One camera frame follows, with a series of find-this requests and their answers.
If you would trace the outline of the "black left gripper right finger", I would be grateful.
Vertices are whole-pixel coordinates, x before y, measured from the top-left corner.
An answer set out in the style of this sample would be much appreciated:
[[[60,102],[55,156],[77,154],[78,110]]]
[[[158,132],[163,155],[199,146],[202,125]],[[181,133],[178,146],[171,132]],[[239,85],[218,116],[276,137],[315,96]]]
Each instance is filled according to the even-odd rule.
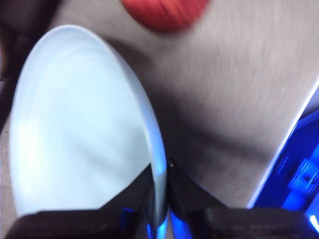
[[[168,204],[176,239],[317,239],[304,213],[229,208],[168,161]]]

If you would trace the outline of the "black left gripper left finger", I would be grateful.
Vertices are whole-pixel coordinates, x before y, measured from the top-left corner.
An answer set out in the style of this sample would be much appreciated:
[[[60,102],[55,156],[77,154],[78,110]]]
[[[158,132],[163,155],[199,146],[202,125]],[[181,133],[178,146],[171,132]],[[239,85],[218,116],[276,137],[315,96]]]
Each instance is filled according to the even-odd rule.
[[[19,218],[7,239],[146,239],[154,182],[147,166],[122,192],[94,210],[42,211]]]

